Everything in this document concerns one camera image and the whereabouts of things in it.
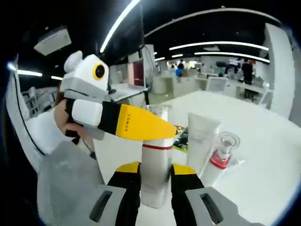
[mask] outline white desk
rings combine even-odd
[[[216,74],[216,73],[206,73],[206,72],[201,72],[201,74],[202,74],[202,75],[205,75],[205,76],[207,76],[207,75],[218,76],[218,74]]]
[[[290,201],[300,181],[301,129],[267,109],[206,91],[196,91],[165,104],[173,106],[173,123],[187,126],[187,113],[193,112],[220,120],[220,131],[240,137],[237,152],[246,162],[222,178],[215,189],[238,206],[242,217],[271,225]],[[109,134],[103,141],[95,141],[106,183],[118,166],[141,160],[141,146],[142,142]],[[174,149],[173,162],[186,164],[186,154]],[[169,193],[161,209],[141,205],[136,225],[175,226],[170,201]]]
[[[244,84],[244,83],[241,83],[239,81],[230,80],[230,79],[227,80],[226,85],[232,85],[232,86],[235,86],[235,87],[242,87],[244,89],[252,90],[252,91],[255,91],[255,92],[258,92],[258,93],[261,93],[261,94],[264,94],[266,92],[266,89],[263,88],[263,87],[258,87],[258,86],[255,86],[255,85],[248,85],[248,84]]]
[[[143,93],[144,91],[147,91],[147,88],[144,87],[137,87],[137,88],[133,88],[130,87],[127,83],[121,83],[121,84],[112,84],[111,85],[112,89],[116,89],[116,93],[113,93],[112,95],[110,95],[110,98],[117,102],[138,94]]]
[[[185,94],[191,93],[193,91],[199,90],[200,86],[198,83],[195,82],[195,80],[198,81],[207,81],[207,79],[204,78],[197,78],[197,76],[189,75],[187,77],[181,77],[181,82],[178,82],[176,80],[175,74],[170,73],[164,73],[159,76],[153,77],[153,92],[155,94],[164,94],[167,93],[168,89],[168,82],[173,87],[173,93],[175,97],[183,96]]]

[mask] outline white tube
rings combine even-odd
[[[188,114],[187,166],[202,176],[218,137],[220,122],[203,116]]]

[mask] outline white robot head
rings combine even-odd
[[[106,91],[109,68],[95,55],[82,59],[82,52],[71,54],[64,64],[67,72],[63,77],[60,91],[74,90],[88,96],[97,96],[96,90]]]

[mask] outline gray gripper housing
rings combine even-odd
[[[115,226],[125,192],[105,185],[97,161],[62,142],[40,166],[39,216],[47,226]]]
[[[191,204],[197,226],[213,226],[212,218],[204,202],[210,204],[211,212],[219,226],[263,226],[250,223],[238,214],[238,207],[212,187],[187,190],[186,196]]]
[[[109,101],[110,98],[105,90],[99,89],[81,79],[68,78],[64,79],[64,85],[68,84],[68,89],[64,92],[64,97],[69,99],[82,99],[92,102],[102,103],[103,101]],[[87,134],[96,140],[103,140],[105,132],[79,122],[86,129]]]

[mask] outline office worker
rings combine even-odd
[[[242,66],[242,71],[244,73],[244,82],[245,84],[251,85],[252,84],[252,73],[253,73],[253,67],[252,65],[248,62],[247,59],[245,59],[245,62]]]
[[[248,85],[252,85],[252,81],[253,81],[253,76],[252,76],[253,67],[252,67],[251,63],[248,62],[247,59],[245,59],[245,62],[244,62],[244,64],[243,64],[243,66],[242,66],[241,69],[242,69],[242,71],[244,73],[244,83],[248,84]],[[253,95],[253,91],[245,89],[245,92],[244,92],[244,98],[245,99],[252,98],[252,95]]]
[[[177,77],[177,81],[181,82],[182,73],[184,72],[184,65],[182,63],[179,63],[178,69],[175,70],[175,75]]]

